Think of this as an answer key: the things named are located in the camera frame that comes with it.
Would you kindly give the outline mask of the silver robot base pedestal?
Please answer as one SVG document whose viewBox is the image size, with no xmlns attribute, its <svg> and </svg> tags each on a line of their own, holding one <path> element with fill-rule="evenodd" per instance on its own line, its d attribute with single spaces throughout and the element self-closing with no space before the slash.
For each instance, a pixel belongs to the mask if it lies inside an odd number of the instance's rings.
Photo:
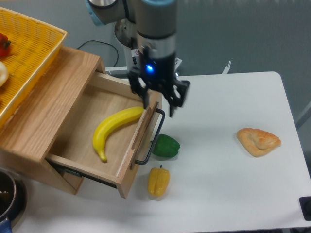
<svg viewBox="0 0 311 233">
<path fill-rule="evenodd" d="M 136 24 L 128 19 L 119 20 L 115 25 L 114 32 L 116 39 L 123 47 L 126 74 L 134 67 L 140 68 Z"/>
</svg>

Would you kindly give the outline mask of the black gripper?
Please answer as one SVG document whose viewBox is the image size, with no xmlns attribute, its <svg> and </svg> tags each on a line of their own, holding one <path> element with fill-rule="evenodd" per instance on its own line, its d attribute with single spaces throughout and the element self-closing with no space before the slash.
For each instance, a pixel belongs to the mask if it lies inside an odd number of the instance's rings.
<svg viewBox="0 0 311 233">
<path fill-rule="evenodd" d="M 128 80 L 133 94 L 143 101 L 143 108 L 149 105 L 148 90 L 164 94 L 173 117 L 177 108 L 183 106 L 190 82 L 178 80 L 174 75 L 175 43 L 143 42 L 138 45 L 140 68 L 128 72 Z"/>
</svg>

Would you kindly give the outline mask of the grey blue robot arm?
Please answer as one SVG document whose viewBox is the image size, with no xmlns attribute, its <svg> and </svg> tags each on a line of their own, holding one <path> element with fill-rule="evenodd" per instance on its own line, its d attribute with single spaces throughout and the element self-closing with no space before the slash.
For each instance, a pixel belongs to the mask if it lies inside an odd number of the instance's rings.
<svg viewBox="0 0 311 233">
<path fill-rule="evenodd" d="M 175 0 L 87 0 L 95 24 L 122 20 L 131 22 L 138 59 L 128 67 L 131 90 L 149 104 L 148 90 L 162 93 L 170 106 L 170 116 L 182 107 L 190 82 L 175 74 Z"/>
</svg>

